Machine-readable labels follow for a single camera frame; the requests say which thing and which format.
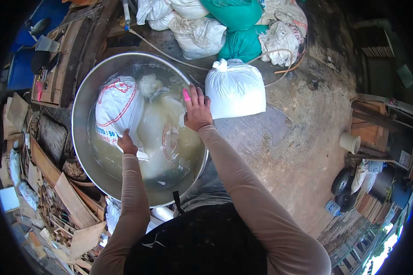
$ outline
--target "concrete floor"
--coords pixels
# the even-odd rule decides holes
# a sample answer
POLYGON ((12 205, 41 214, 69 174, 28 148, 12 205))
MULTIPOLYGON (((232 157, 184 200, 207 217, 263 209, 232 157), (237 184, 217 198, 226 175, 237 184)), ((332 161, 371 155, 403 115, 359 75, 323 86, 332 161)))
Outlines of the concrete floor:
MULTIPOLYGON (((334 0, 297 2, 307 15, 309 46, 302 64, 266 89, 265 113, 215 120, 220 133, 248 162, 271 194, 313 237, 332 221, 325 203, 330 188, 344 167, 346 150, 339 146, 342 131, 350 131, 351 99, 363 86, 362 64, 353 46, 352 25, 334 0)), ((170 30, 156 32, 133 27, 171 56, 204 68, 217 59, 187 61, 170 30)), ((109 38, 103 58, 126 51, 158 55, 136 36, 109 38)), ((265 84, 280 75, 278 66, 253 62, 265 84)), ((206 72, 178 64, 194 82, 204 83, 206 72)))

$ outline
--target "water bottle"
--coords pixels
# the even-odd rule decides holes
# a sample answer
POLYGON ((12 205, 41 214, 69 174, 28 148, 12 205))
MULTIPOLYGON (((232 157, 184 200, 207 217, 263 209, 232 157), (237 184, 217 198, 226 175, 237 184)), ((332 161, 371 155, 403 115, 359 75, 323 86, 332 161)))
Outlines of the water bottle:
POLYGON ((326 203, 325 209, 334 217, 342 215, 340 212, 341 207, 334 200, 329 200, 326 203))

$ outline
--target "metal basin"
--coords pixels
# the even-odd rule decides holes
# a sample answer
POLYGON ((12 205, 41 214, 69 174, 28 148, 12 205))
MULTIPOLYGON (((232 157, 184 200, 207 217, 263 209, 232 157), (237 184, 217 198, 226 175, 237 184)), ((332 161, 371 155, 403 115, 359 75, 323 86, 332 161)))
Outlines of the metal basin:
MULTIPOLYGON (((130 64, 152 64, 165 67, 179 75, 187 84, 190 80, 171 62, 147 52, 125 52, 103 60, 93 68, 83 80, 77 91, 72 110, 72 139, 77 158, 90 180, 105 194, 121 200, 122 182, 110 176, 96 162, 92 147, 89 144, 88 120, 89 113, 103 82, 120 69, 130 64)), ((164 190, 147 190, 150 207, 166 206, 174 202, 173 191, 178 190, 183 195, 202 173, 207 162, 208 151, 202 148, 203 156, 199 157, 195 169, 179 183, 164 190)))

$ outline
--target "tire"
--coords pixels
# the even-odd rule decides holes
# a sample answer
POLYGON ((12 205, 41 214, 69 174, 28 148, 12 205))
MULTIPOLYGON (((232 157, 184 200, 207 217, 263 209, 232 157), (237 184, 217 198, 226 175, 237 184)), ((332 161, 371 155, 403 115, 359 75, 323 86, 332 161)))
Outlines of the tire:
POLYGON ((337 196, 343 193, 346 188, 350 189, 350 185, 353 181, 351 171, 351 168, 344 168, 343 170, 341 170, 341 172, 338 173, 332 184, 332 193, 334 195, 337 196))
POLYGON ((350 194, 350 188, 335 197, 335 202, 340 206, 340 212, 347 212, 353 208, 356 196, 350 194))

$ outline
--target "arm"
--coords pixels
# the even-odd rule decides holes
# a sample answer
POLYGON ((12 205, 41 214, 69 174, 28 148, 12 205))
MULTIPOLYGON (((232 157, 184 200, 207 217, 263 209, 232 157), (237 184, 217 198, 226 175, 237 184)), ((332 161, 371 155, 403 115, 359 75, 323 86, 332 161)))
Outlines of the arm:
POLYGON ((150 222, 150 208, 142 181, 136 151, 126 149, 122 156, 121 215, 112 237, 101 254, 96 258, 91 275, 123 274, 124 262, 130 248, 145 235, 150 222))
POLYGON ((330 259, 323 246, 298 226, 217 132, 209 99, 204 101, 200 89, 195 94, 192 90, 191 102, 187 102, 185 125, 199 132, 237 212, 266 249, 268 274, 330 274, 330 259))

